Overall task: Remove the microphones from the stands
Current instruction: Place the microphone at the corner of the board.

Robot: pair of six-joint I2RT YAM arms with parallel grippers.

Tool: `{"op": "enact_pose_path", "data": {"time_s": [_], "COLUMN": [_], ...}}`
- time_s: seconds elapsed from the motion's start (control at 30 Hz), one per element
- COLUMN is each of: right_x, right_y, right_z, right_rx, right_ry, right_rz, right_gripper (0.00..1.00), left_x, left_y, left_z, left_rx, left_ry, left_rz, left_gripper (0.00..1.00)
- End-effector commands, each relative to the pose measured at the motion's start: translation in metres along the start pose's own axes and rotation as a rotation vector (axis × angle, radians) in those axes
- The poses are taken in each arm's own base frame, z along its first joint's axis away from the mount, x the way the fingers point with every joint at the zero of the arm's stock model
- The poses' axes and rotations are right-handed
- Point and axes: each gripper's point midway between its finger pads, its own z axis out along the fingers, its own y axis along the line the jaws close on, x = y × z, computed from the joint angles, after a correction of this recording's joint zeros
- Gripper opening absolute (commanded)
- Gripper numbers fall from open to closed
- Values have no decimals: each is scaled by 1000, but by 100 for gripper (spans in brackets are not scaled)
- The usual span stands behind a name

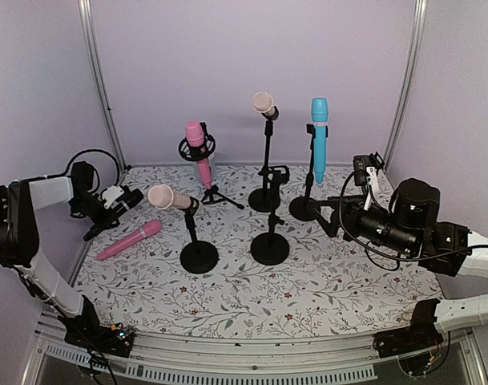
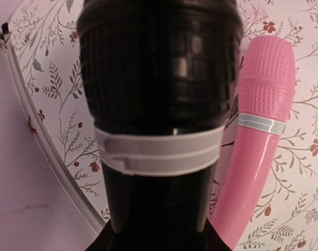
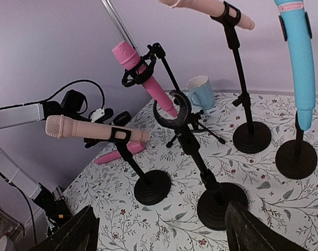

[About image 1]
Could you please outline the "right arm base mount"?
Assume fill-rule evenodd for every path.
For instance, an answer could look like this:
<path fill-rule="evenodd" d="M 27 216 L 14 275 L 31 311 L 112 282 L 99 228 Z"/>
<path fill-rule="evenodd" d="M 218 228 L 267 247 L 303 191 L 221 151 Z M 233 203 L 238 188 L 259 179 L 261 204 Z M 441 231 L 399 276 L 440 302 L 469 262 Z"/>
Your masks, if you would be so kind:
<path fill-rule="evenodd" d="M 373 336 L 373 349 L 379 357 L 403 355 L 442 344 L 443 335 L 435 327 L 435 311 L 440 302 L 439 299 L 418 302 L 408 326 L 377 332 Z"/>

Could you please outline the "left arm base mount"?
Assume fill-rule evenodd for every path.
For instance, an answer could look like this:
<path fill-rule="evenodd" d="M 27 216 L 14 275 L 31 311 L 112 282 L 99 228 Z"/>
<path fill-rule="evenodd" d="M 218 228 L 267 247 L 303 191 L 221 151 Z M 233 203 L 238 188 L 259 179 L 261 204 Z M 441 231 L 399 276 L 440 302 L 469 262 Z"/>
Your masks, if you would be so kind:
<path fill-rule="evenodd" d="M 80 326 L 67 319 L 64 341 L 76 347 L 128 358 L 135 341 L 135 332 L 117 324 L 111 326 Z"/>

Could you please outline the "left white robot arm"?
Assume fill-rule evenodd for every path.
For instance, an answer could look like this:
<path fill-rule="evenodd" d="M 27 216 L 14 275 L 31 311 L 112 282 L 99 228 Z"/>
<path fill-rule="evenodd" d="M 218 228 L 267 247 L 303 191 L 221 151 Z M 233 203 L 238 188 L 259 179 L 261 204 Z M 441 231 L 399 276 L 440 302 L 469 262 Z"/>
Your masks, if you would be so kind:
<path fill-rule="evenodd" d="M 143 200 L 143 193 L 114 184 L 97 194 L 92 191 L 94 177 L 93 166 L 80 161 L 60 174 L 0 185 L 0 265 L 15 270 L 30 289 L 56 305 L 63 324 L 90 348 L 106 342 L 106 331 L 92 303 L 74 290 L 45 256 L 35 214 L 67 203 L 73 215 L 91 220 L 84 241 L 119 226 L 120 217 Z"/>

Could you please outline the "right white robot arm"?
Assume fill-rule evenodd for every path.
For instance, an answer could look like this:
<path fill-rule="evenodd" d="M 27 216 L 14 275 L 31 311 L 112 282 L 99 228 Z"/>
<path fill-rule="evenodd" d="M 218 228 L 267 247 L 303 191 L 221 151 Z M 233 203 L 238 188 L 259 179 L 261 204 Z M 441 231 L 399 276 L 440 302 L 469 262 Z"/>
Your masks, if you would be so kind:
<path fill-rule="evenodd" d="M 414 178 L 402 181 L 388 207 L 372 188 L 364 196 L 341 193 L 308 205 L 326 234 L 344 233 L 366 253 L 398 264 L 416 262 L 435 274 L 488 278 L 488 238 L 464 225 L 439 221 L 440 191 Z"/>

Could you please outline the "black microphone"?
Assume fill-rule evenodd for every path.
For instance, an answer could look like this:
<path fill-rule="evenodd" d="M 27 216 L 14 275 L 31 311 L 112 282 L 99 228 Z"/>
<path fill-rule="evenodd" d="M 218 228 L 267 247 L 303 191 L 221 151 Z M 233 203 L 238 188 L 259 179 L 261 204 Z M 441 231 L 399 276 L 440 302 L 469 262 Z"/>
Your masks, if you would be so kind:
<path fill-rule="evenodd" d="M 105 230 L 116 228 L 120 225 L 119 221 L 113 221 L 111 223 L 106 224 L 93 224 L 89 230 L 83 235 L 84 241 L 90 241 L 93 238 L 97 237 Z"/>

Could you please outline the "short pink microphone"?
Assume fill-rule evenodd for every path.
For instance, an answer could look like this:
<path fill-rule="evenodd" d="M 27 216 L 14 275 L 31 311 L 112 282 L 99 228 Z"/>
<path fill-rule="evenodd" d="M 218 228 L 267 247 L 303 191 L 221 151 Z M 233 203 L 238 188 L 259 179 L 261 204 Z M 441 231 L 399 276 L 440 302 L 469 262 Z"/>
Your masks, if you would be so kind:
<path fill-rule="evenodd" d="M 124 250 L 132 247 L 133 245 L 136 245 L 137 243 L 149 237 L 155 236 L 161 231 L 161 229 L 162 225 L 160 221 L 149 221 L 130 235 L 106 248 L 102 253 L 97 256 L 97 260 L 104 261 L 108 258 L 114 257 L 115 255 L 122 253 Z"/>

